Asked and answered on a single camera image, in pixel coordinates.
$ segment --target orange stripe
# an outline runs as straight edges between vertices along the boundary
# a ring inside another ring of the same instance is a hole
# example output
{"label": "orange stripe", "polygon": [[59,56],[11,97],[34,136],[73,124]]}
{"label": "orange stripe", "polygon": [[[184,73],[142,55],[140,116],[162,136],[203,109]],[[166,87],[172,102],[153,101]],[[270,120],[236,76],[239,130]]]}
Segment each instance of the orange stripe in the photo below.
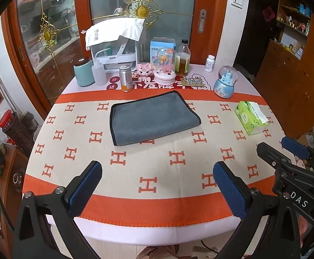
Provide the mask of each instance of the orange stripe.
{"label": "orange stripe", "polygon": [[[261,96],[247,95],[235,92],[230,99],[224,99],[211,90],[177,89],[185,100],[206,100],[220,102],[253,101],[260,105],[267,105]],[[107,100],[138,100],[141,98],[160,95],[170,92],[167,89],[135,89],[131,92],[121,90],[95,90],[92,92],[76,92],[60,95],[56,103],[86,102],[86,101],[107,101]]]}
{"label": "orange stripe", "polygon": [[[274,176],[251,183],[264,194],[273,195]],[[25,175],[23,192],[49,194],[57,185]],[[223,195],[183,197],[177,199],[122,199],[92,195],[82,218],[128,227],[176,227],[205,223],[232,215]]]}

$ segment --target white pill bottle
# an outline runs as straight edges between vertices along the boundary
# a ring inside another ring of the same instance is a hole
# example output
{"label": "white pill bottle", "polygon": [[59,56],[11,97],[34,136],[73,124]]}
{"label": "white pill bottle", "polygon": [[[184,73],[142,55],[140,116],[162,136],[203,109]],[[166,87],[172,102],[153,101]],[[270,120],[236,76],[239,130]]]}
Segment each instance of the white pill bottle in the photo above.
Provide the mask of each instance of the white pill bottle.
{"label": "white pill bottle", "polygon": [[205,71],[212,72],[214,66],[215,66],[215,57],[210,54],[208,58],[206,59]]}

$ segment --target light switch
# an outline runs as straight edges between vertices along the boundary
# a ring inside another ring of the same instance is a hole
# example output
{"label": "light switch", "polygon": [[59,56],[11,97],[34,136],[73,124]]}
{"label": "light switch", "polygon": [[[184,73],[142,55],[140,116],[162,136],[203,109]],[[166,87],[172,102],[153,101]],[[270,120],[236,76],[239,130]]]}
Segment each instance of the light switch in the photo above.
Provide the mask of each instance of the light switch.
{"label": "light switch", "polygon": [[243,0],[231,0],[233,6],[243,8]]}

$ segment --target tissue box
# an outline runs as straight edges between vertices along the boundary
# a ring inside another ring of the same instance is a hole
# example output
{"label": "tissue box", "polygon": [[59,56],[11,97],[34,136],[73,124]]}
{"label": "tissue box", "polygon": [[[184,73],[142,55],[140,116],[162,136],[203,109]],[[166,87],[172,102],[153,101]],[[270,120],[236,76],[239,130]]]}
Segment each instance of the tissue box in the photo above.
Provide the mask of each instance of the tissue box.
{"label": "tissue box", "polygon": [[235,113],[248,135],[261,133],[269,125],[268,119],[255,102],[240,101]]}
{"label": "tissue box", "polygon": [[167,47],[169,49],[176,48],[175,39],[169,39],[165,37],[154,37],[150,42],[150,62],[151,64],[157,64],[157,52],[159,49]]}

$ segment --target orange h pattern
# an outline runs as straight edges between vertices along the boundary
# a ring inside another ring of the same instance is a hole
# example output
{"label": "orange h pattern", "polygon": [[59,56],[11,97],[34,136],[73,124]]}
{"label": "orange h pattern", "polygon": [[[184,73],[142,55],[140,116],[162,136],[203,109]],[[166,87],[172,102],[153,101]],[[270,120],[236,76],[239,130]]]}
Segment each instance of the orange h pattern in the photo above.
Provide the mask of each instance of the orange h pattern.
{"label": "orange h pattern", "polygon": [[236,139],[237,139],[237,140],[240,140],[240,139],[247,140],[244,135],[241,136],[241,134],[243,134],[243,131],[242,131],[242,130],[234,130],[234,134],[238,134],[238,136],[236,136]]}
{"label": "orange h pattern", "polygon": [[59,139],[59,140],[62,140],[62,136],[60,136],[60,134],[64,134],[64,130],[57,130],[55,131],[55,134],[57,134],[57,136],[54,136],[53,140],[55,139]]}
{"label": "orange h pattern", "polygon": [[187,104],[188,104],[188,106],[189,106],[190,109],[195,110],[195,107],[194,107],[193,102],[192,102],[192,103],[187,103]]}
{"label": "orange h pattern", "polygon": [[94,135],[94,139],[92,139],[92,138],[90,137],[90,140],[88,141],[89,143],[91,143],[91,142],[99,142],[99,143],[102,143],[102,139],[101,139],[101,138],[97,139],[97,135],[102,136],[102,135],[103,135],[103,132],[93,132],[93,131],[91,131],[91,134],[90,134],[90,135],[91,135],[91,136]]}
{"label": "orange h pattern", "polygon": [[104,103],[104,104],[99,103],[98,106],[99,106],[99,107],[97,108],[97,111],[98,111],[98,110],[105,110],[105,111],[108,111],[108,107],[105,107],[105,106],[109,106],[109,103]]}
{"label": "orange h pattern", "polygon": [[55,117],[49,117],[48,119],[49,119],[49,121],[47,121],[47,123],[53,124],[54,120],[56,119],[56,116]]}
{"label": "orange h pattern", "polygon": [[259,176],[259,173],[258,173],[258,167],[256,165],[253,165],[253,166],[247,166],[248,168],[248,171],[251,170],[252,174],[249,174],[249,178],[252,178],[253,176]]}
{"label": "orange h pattern", "polygon": [[222,149],[222,148],[220,148],[220,151],[222,153],[226,152],[226,156],[223,156],[223,161],[225,161],[227,159],[233,159],[233,160],[235,159],[234,155],[232,155],[232,156],[229,155],[229,152],[232,152],[231,147],[229,149]]}
{"label": "orange h pattern", "polygon": [[143,144],[143,143],[151,143],[151,144],[155,144],[155,140],[154,139],[151,139],[151,140],[146,140],[146,141],[143,141],[143,142],[140,142],[140,144]]}
{"label": "orange h pattern", "polygon": [[141,192],[153,192],[153,193],[156,193],[157,191],[157,188],[156,187],[153,187],[153,188],[150,188],[150,182],[154,182],[154,183],[157,183],[157,177],[155,178],[142,178],[140,177],[140,183],[143,183],[143,182],[146,182],[146,188],[142,188],[142,187],[139,187],[139,193]]}
{"label": "orange h pattern", "polygon": [[74,124],[76,123],[81,123],[84,124],[85,121],[82,121],[82,119],[86,119],[87,116],[77,116],[76,118],[79,119],[79,121],[75,121]]}
{"label": "orange h pattern", "polygon": [[48,171],[49,171],[49,170],[52,171],[53,168],[54,168],[54,166],[53,166],[53,165],[47,165],[47,164],[45,164],[44,168],[47,169],[47,171],[46,171],[46,172],[43,171],[43,172],[42,172],[42,176],[43,176],[43,175],[46,175],[46,176],[48,176],[48,177],[50,178],[50,177],[51,177],[51,172],[48,172]]}
{"label": "orange h pattern", "polygon": [[268,129],[264,129],[265,137],[272,137],[272,135],[269,133]]}
{"label": "orange h pattern", "polygon": [[222,107],[223,111],[231,111],[231,109],[229,108],[228,104],[220,104],[220,106]]}
{"label": "orange h pattern", "polygon": [[185,156],[185,153],[182,151],[182,152],[178,152],[178,153],[173,153],[173,152],[170,152],[169,151],[169,157],[172,157],[172,156],[176,156],[176,161],[172,161],[170,160],[170,165],[173,165],[173,164],[186,164],[186,160],[179,160],[179,157],[178,156],[182,156],[184,157]]}
{"label": "orange h pattern", "polygon": [[41,145],[41,144],[37,144],[37,148],[38,150],[35,151],[36,153],[42,154],[43,150],[41,150],[41,148],[44,148],[45,144]]}
{"label": "orange h pattern", "polygon": [[70,111],[70,112],[72,112],[72,111],[73,111],[74,106],[75,106],[75,105],[67,105],[67,108],[66,108],[65,112],[66,112],[66,111]]}
{"label": "orange h pattern", "polygon": [[218,116],[210,116],[210,115],[207,115],[207,117],[210,119],[212,118],[213,121],[210,120],[210,124],[213,124],[213,123],[221,123],[220,120],[216,121],[216,119],[218,119]]}
{"label": "orange h pattern", "polygon": [[272,121],[271,117],[266,117],[266,118],[268,119],[268,122],[269,122],[269,123],[274,123],[274,122]]}
{"label": "orange h pattern", "polygon": [[205,178],[207,178],[208,179],[208,183],[207,184],[205,184],[205,183],[203,183],[202,184],[202,188],[203,189],[205,189],[206,187],[209,187],[209,186],[216,186],[217,187],[217,183],[216,182],[211,182],[211,178],[213,179],[213,174],[202,174],[201,175],[201,179],[205,179]]}
{"label": "orange h pattern", "polygon": [[204,138],[204,139],[200,138],[200,135],[204,135],[205,136],[205,133],[203,131],[202,132],[192,132],[192,136],[195,136],[195,135],[198,136],[198,139],[193,139],[194,143],[197,143],[197,142],[205,142],[205,143],[207,143],[206,138]]}
{"label": "orange h pattern", "polygon": [[117,160],[115,161],[115,160],[111,159],[110,164],[111,164],[111,165],[112,165],[112,164],[122,164],[122,165],[126,165],[126,160],[120,161],[120,156],[124,156],[124,157],[125,157],[126,154],[127,154],[127,152],[116,153],[116,152],[114,152],[114,151],[111,151],[111,156],[113,157],[113,156],[117,155]]}
{"label": "orange h pattern", "polygon": [[77,150],[77,148],[72,149],[72,148],[68,148],[68,147],[67,147],[66,152],[70,152],[70,153],[69,153],[69,155],[65,154],[64,159],[68,158],[68,159],[72,159],[72,160],[74,161],[74,160],[75,160],[75,155],[72,156],[72,152],[75,152],[75,153],[76,153],[76,150]]}

